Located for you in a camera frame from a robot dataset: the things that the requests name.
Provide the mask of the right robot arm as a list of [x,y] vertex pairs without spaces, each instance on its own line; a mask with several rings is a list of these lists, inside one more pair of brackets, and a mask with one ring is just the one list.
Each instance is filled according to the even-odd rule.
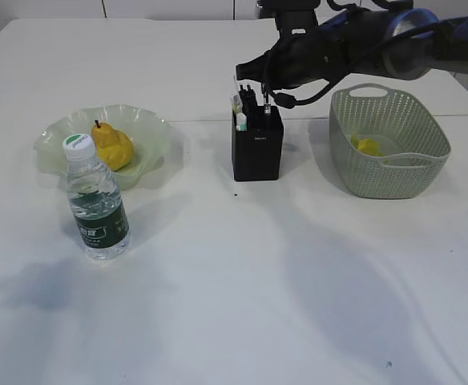
[[318,1],[259,1],[279,38],[264,54],[236,66],[236,79],[261,84],[275,104],[292,109],[325,96],[350,74],[415,80],[431,69],[468,74],[468,16],[440,20],[411,1],[329,7],[319,23]]

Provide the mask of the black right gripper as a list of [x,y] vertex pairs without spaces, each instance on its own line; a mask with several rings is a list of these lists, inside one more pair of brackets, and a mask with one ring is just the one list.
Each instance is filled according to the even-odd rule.
[[338,82],[333,27],[338,16],[318,22],[318,1],[277,1],[279,38],[261,56],[236,65],[236,80],[267,83],[272,89],[295,89],[317,80]]

